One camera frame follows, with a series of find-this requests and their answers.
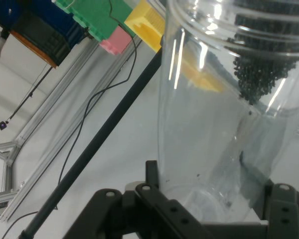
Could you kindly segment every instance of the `yellow object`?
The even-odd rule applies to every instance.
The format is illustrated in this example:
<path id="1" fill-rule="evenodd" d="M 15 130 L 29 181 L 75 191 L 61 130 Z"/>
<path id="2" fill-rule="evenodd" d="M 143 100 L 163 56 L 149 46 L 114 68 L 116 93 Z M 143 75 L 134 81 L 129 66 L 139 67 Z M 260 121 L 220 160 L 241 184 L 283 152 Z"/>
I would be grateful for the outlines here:
<path id="1" fill-rule="evenodd" d="M 140 1 L 125 20 L 125 24 L 155 52 L 159 51 L 165 19 L 146 0 Z"/>
<path id="2" fill-rule="evenodd" d="M 207 67 L 204 67 L 202 71 L 198 70 L 196 67 L 197 63 L 193 58 L 195 56 L 194 52 L 189 50 L 188 47 L 185 48 L 181 64 L 181 72 L 184 76 L 198 88 L 214 92 L 224 91 L 223 84 L 207 72 Z"/>

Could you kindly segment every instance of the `transparent cylinder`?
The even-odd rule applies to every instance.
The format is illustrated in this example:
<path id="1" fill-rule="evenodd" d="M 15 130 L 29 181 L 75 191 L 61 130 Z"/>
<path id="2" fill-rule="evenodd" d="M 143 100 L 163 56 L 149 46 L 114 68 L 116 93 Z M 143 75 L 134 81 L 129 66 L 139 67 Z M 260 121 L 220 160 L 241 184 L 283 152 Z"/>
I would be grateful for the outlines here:
<path id="1" fill-rule="evenodd" d="M 201 222 L 243 220 L 297 127 L 299 1 L 168 1 L 158 119 L 168 198 Z"/>

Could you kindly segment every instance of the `white floor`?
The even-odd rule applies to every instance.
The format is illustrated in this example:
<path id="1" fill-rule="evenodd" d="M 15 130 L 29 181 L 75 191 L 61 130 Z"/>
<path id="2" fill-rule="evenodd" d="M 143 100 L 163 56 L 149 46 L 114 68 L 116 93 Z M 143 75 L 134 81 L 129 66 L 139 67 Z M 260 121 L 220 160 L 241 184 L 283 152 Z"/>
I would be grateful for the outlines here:
<path id="1" fill-rule="evenodd" d="M 80 139 L 72 152 L 66 170 L 71 167 L 85 146 L 102 126 L 114 107 L 142 72 L 154 53 L 143 43 L 138 49 L 137 66 L 131 81 L 108 91 L 95 109 L 87 117 Z M 77 77 L 72 87 L 64 94 L 54 113 L 44 122 L 37 133 L 23 148 L 14 167 L 15 187 L 34 169 L 39 160 L 53 145 L 69 118 L 76 112 L 91 89 L 97 84 L 102 72 L 114 59 L 99 49 Z M 120 73 L 116 82 L 127 76 L 131 59 Z M 76 217 L 85 207 L 92 195 L 101 188 L 116 188 L 124 191 L 126 184 L 145 179 L 145 161 L 157 159 L 157 105 L 159 72 L 121 120 L 116 129 L 94 156 L 43 227 L 36 234 L 36 239 L 60 239 L 67 232 Z M 44 176 L 38 182 L 17 210 L 10 223 L 16 218 L 38 210 L 55 188 L 63 161 L 73 139 L 62 150 Z M 299 190 L 299 136 L 296 136 L 284 154 L 284 158 L 273 174 L 275 182 L 285 182 Z M 14 239 L 20 234 L 32 216 L 19 221 L 6 238 Z M 251 213 L 249 221 L 255 217 Z M 9 224 L 0 223 L 0 238 Z"/>

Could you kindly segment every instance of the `green lego brick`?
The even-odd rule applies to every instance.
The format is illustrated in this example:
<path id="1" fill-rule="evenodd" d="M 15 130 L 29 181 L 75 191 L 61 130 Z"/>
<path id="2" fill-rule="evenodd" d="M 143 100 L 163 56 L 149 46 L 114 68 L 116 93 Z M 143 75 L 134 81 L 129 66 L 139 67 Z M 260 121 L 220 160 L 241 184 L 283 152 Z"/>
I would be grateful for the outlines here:
<path id="1" fill-rule="evenodd" d="M 123 0 L 111 0 L 111 3 L 112 17 L 135 36 L 124 24 L 132 9 Z M 118 26 L 118 23 L 110 18 L 109 0 L 57 0 L 56 5 L 66 13 L 72 13 L 74 20 L 82 27 L 88 27 L 89 33 L 98 41 L 108 39 Z"/>

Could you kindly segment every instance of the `pink plastic block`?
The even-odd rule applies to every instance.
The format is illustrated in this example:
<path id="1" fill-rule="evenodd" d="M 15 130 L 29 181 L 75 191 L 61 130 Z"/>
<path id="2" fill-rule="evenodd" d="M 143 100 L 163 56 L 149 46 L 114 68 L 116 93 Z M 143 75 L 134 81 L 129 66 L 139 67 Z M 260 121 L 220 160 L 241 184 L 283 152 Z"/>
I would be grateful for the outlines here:
<path id="1" fill-rule="evenodd" d="M 130 35 L 128 35 L 119 26 L 115 29 L 109 39 L 103 40 L 100 45 L 109 53 L 118 55 L 124 51 L 131 41 Z"/>

